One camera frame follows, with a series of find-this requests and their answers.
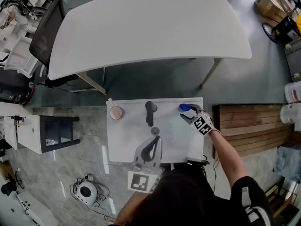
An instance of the cup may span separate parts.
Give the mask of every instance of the cup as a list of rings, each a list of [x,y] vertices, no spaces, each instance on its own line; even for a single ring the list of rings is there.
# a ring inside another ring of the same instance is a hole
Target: cup
[[[122,117],[122,109],[119,106],[113,106],[110,109],[110,117],[113,120],[119,120]]]

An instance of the black chair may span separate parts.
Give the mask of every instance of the black chair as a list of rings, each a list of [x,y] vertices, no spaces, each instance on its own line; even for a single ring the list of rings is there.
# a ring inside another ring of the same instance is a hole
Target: black chair
[[[24,187],[21,186],[20,183],[22,183],[22,180],[18,179],[17,176],[17,171],[15,172],[15,178],[13,178],[10,174],[8,174],[7,179],[9,179],[9,182],[4,184],[1,187],[1,192],[4,195],[9,196],[13,191],[17,191],[17,186],[19,185],[22,189],[24,189]]]
[[[34,84],[41,84],[44,82],[44,86],[49,88],[55,88],[64,85],[68,81],[78,79],[77,75],[66,76],[54,81],[48,78],[48,70],[50,64],[50,57],[55,42],[56,35],[59,28],[65,18],[65,11],[63,8],[63,0],[54,0],[47,12],[43,16],[29,47],[30,53],[35,56],[47,69],[47,73],[44,76],[34,80]],[[80,92],[96,89],[81,89],[81,90],[65,90],[68,92]]]

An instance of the marble floor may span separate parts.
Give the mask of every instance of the marble floor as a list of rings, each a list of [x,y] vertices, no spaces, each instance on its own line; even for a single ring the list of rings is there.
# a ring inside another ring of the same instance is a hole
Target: marble floor
[[[70,185],[87,173],[94,175],[97,182],[105,184],[111,192],[112,200],[100,202],[109,213],[117,214],[132,192],[127,190],[129,163],[111,162],[108,159],[106,131],[106,108],[42,108],[34,109],[37,115],[79,116],[74,127],[81,143],[53,152],[37,154],[27,148],[7,151],[15,170],[23,180],[25,190],[49,207],[61,226],[108,225],[104,217],[90,211],[84,204],[76,201],[70,194]],[[207,179],[214,186],[212,143],[208,137],[204,141],[204,154],[210,165],[206,166]],[[250,176],[255,178],[263,190],[267,190],[279,176],[272,172],[276,148],[247,156],[244,159]],[[222,171],[217,167],[215,194],[230,197],[230,186]],[[105,213],[100,208],[91,208]]]

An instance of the small white table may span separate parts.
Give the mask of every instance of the small white table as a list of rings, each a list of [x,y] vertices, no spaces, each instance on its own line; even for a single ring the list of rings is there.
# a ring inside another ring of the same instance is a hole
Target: small white table
[[[182,103],[198,104],[203,108],[203,98],[163,98],[144,100],[118,100],[114,104],[123,109],[119,120],[110,117],[111,104],[107,102],[107,133],[110,161],[132,162],[137,147],[153,137],[146,123],[145,103],[157,106],[154,125],[162,138],[162,163],[186,162],[187,157],[202,160],[204,137],[190,128],[180,117],[178,107]],[[185,113],[193,117],[193,110]]]
[[[227,0],[94,0],[71,10],[53,46],[49,78],[170,58],[250,59],[248,38]]]

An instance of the white bucket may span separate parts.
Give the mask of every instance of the white bucket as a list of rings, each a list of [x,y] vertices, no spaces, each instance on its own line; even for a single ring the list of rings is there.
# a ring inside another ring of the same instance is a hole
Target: white bucket
[[[301,101],[301,81],[287,84],[284,90],[288,103]]]
[[[280,119],[284,124],[301,121],[301,103],[284,105],[280,110]]]

